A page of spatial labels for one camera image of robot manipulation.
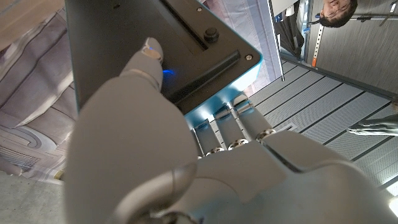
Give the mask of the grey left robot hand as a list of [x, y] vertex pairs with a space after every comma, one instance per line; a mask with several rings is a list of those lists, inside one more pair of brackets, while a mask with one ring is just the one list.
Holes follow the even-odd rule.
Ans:
[[160, 92], [152, 37], [81, 110], [64, 183], [68, 223], [396, 223], [352, 162], [274, 131], [240, 95], [196, 136]]

